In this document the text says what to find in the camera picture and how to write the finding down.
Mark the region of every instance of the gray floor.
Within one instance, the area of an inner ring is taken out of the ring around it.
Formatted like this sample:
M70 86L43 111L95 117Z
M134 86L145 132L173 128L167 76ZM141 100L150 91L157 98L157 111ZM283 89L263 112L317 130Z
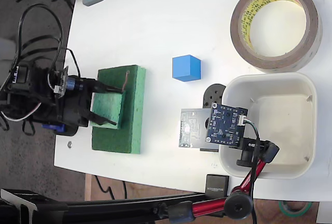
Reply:
M0 0L0 37L15 40L23 11L37 3L50 6L58 15L66 46L72 13L63 0ZM57 35L57 25L50 14L34 9L24 22L23 42L45 34ZM39 47L54 46L45 41ZM0 188L28 189L60 201L83 200L85 175L53 166L55 135L36 125L35 136L29 137L22 133L22 123L9 124L9 132L0 130Z

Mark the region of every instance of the white plastic container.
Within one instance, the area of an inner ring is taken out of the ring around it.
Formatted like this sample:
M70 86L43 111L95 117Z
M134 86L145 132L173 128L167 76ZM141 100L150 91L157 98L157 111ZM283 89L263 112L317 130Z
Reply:
M241 76L226 87L223 105L248 109L247 119L258 128L261 140L269 140L280 151L267 164L260 178L293 179L303 175L315 157L317 93L313 82L300 73ZM256 138L247 125L245 137ZM223 168L244 177L249 168L236 165L241 151L219 146Z

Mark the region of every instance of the circuit board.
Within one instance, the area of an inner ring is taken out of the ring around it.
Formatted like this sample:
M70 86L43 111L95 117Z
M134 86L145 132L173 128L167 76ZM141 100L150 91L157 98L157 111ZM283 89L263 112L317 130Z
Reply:
M206 142L238 147L244 135L248 110L213 103L207 125Z

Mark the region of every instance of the roll of tape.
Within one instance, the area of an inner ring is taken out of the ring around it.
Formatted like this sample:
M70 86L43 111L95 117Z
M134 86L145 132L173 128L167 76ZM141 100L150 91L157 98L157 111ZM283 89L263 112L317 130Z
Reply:
M284 0L302 7L306 14L306 29L299 44L290 52L277 57L266 57L255 52L250 40L251 22L266 4L282 0L240 0L230 23L230 34L235 49L248 63L265 73L294 72L315 56L322 40L322 24L312 0Z

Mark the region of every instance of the black wire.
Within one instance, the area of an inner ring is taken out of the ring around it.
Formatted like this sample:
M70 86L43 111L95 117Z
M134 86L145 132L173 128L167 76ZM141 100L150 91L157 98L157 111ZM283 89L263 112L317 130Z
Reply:
M27 41L24 45L22 45L22 28L23 28L23 22L24 19L27 15L27 13L32 10L33 8L42 8L44 10L47 10L49 13L51 13L51 15L54 17L54 19L56 20L58 27L59 27L59 31L60 31L60 36L59 38L56 38L52 35L45 35L45 36L40 36L40 37L35 37L29 41ZM63 29L62 29L62 24L60 19L57 17L57 15L50 9L48 8L48 6L44 5L44 4L35 4L32 5L30 7L28 7L22 14L20 22L19 22L19 27L18 27L18 35L17 35L17 50L16 50L16 55L15 55L15 59L13 61L12 64L12 68L9 71L8 76L6 77L5 81L3 82L3 84L0 87L0 94L2 93L3 89L5 88L6 84L9 82L9 80L11 79L11 77L13 76L17 65L19 64L20 60L21 60L21 54L22 54L22 50L25 49L27 46L31 45L32 43L35 43L36 41L39 40L44 40L44 39L55 39L58 41L58 47L57 47L57 53L52 61L52 64L49 68L48 74L54 69L56 61L59 57L60 51L61 51L61 47L62 47L62 43L63 43Z
M127 187L126 187L126 182L125 181L122 181L122 184L123 184L123 190L124 190L124 198L127 199Z
M259 157L260 138L259 138L257 128L251 121L245 120L244 123L251 125L256 134L256 143L255 143L255 148L254 148L253 165L251 168L250 189L249 189L249 196L252 198L253 203L254 203L254 184L255 184L255 179L256 179L256 169L257 169L257 163L258 163L258 157ZM252 210L251 214L252 214L252 218L253 218L253 224L257 224L257 216L256 216L254 206L253 206L253 210Z
M100 190L101 190L103 193L109 193L110 198L111 198L112 200L114 200L114 195L113 195L113 192L112 192L112 188L111 188L111 187L107 187L107 189L104 190L103 187L102 187L102 185L100 184L100 181L99 181L98 177L97 177L96 175L95 175L95 179L97 180L97 183L98 183L98 186L99 186Z
M112 191L112 188L110 186L107 187L106 190L103 189L100 181L99 181L99 178L95 175L95 179L97 180L97 183L98 183L98 186L99 186L99 189L103 192L103 193L109 193L110 195L110 198L112 200L114 200L114 195L113 195L113 191ZM128 195L127 195L127 186L126 186L126 182L125 181L122 181L122 185L123 185L123 191L124 191L124 198L127 199Z
M29 45L37 42L37 41L41 41L41 40L46 40L46 39L54 39L56 40L58 43L60 42L60 40L53 36L53 35L44 35L44 36L37 36L35 38L30 39L29 41L27 41L25 44L22 45L22 50L24 50L25 48L27 48Z
M22 54L22 28L23 28L23 22L24 22L24 19L25 19L25 16L26 14L32 10L33 8L42 8L42 9L45 9L47 10L49 13L51 13L51 15L54 17L54 19L56 20L57 24L58 24L58 28L59 28L59 31L60 31L60 36L59 36L59 45L58 45L58 48L57 48L57 53L56 53L56 56L54 57L53 61L52 61L52 64L49 68L49 72L50 73L53 69L54 69L54 66L56 64L56 61L59 57L59 54L60 54L60 51L61 51L61 47L62 47L62 43L63 43L63 29L62 29L62 24L61 24L61 21L60 19L58 18L58 16L50 9L48 8L48 6L44 5L44 4L35 4L35 5L32 5L30 7L28 7L22 14L22 17L21 17L21 20L19 22L19 29L18 29L18 37L17 37L17 56L16 56L16 60L14 62L14 65L13 65L13 68L15 68L20 59L21 59L21 54Z
M75 63L75 66L76 66L76 69L77 69L78 77L81 77L81 72L79 70L79 67L78 67L77 60L75 58L74 52L71 49L69 49L69 48L63 48L62 47L61 49L68 50L71 53L71 55L73 57L73 60L74 60L74 63ZM27 57L29 57L29 56L31 56L31 55L37 54L37 53L51 52L51 51L56 51L56 50L57 50L57 48L34 49L34 50L31 50L31 51L23 54L22 55L22 60L25 59L25 58L27 58Z
M253 219L253 224L257 224L257 215L254 207L253 210L251 211L251 217Z

